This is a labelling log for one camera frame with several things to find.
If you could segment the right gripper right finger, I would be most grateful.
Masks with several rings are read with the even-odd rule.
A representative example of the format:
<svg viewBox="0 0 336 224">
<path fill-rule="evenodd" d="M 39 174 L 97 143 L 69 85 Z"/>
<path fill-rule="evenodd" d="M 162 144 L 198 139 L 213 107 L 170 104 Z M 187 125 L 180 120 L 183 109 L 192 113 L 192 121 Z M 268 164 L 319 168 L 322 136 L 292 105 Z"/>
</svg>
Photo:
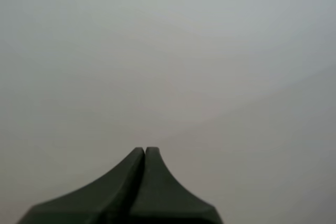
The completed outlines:
<svg viewBox="0 0 336 224">
<path fill-rule="evenodd" d="M 157 147 L 145 151 L 141 184 L 130 223 L 223 223 L 216 208 L 193 195 L 171 174 Z"/>
</svg>

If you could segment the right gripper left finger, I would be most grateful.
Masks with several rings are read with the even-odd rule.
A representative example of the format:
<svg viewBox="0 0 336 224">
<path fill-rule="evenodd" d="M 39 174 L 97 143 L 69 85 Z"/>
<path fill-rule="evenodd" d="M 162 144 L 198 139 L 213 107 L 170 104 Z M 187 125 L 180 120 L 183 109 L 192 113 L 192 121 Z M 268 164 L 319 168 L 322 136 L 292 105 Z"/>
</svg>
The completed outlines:
<svg viewBox="0 0 336 224">
<path fill-rule="evenodd" d="M 143 148 L 136 147 L 95 181 L 33 206 L 19 223 L 122 223 L 139 189 L 144 160 Z"/>
</svg>

